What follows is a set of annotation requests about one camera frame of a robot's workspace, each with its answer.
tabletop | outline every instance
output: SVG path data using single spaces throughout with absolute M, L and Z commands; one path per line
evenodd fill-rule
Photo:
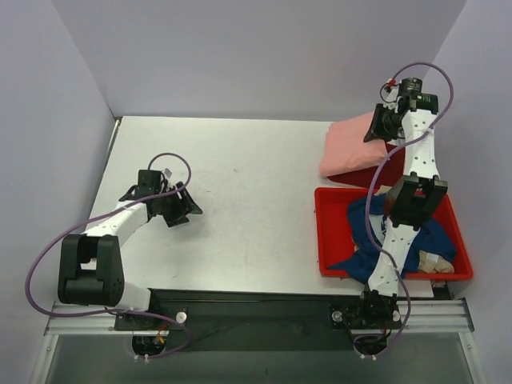
M 314 190 L 329 122 L 124 117 L 92 215 L 112 210 L 153 156 L 192 168 L 187 187 L 204 210 L 168 228 L 153 218 L 122 248 L 125 279 L 159 289 L 359 295 L 362 284 L 318 269 Z M 160 158 L 172 181 L 186 168 Z M 428 281 L 407 281 L 431 297 Z

white wall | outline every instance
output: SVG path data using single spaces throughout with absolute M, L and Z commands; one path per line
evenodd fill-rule
M 511 15 L 508 0 L 469 0 L 435 59 L 456 93 L 437 127 L 438 164 L 474 268 L 454 288 L 469 302 L 489 383 L 512 375 Z M 446 100 L 436 73 L 426 90 Z
M 0 1 L 0 382 L 28 380 L 47 322 L 25 300 L 37 253 L 85 218 L 114 121 L 50 0 Z M 56 299 L 57 253 L 34 290 Z
M 54 0 L 116 116 L 324 121 L 434 60 L 465 2 Z

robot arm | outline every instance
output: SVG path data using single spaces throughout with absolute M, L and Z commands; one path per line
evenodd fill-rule
M 171 172 L 140 170 L 138 184 L 123 195 L 116 208 L 156 194 L 182 187 L 170 184 Z M 141 226 L 157 215 L 168 227 L 188 222 L 188 214 L 202 214 L 186 189 L 177 194 L 128 206 L 118 214 L 82 234 L 62 240 L 58 298 L 66 304 L 108 306 L 121 310 L 146 311 L 151 291 L 124 279 L 121 247 Z
M 417 78 L 404 79 L 397 88 L 388 91 L 388 102 L 377 104 L 365 141 L 374 138 L 389 141 L 403 132 L 408 142 L 428 132 L 423 140 L 406 147 L 404 175 L 387 193 L 384 204 L 387 219 L 382 248 L 393 255 L 401 273 L 411 243 L 423 223 L 431 218 L 448 188 L 446 182 L 439 180 L 434 130 L 429 128 L 438 112 L 437 96 L 422 93 L 422 81 Z M 379 256 L 368 287 L 370 292 L 388 298 L 396 298 L 398 294 L 394 266 L 384 253 Z

screw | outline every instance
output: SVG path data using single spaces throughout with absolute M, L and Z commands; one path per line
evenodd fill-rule
M 176 314 L 176 321 L 178 322 L 178 324 L 183 324 L 186 321 L 186 313 L 178 312 Z
M 339 310 L 336 310 L 335 312 L 333 312 L 332 318 L 335 322 L 340 322 L 341 320 L 343 320 L 343 314 Z

folded pink cloth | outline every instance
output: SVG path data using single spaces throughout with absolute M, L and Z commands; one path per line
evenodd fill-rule
M 373 112 L 356 118 L 333 122 L 326 135 L 326 148 L 320 161 L 320 175 L 326 178 L 378 165 L 387 155 L 381 139 L 363 142 L 370 128 Z

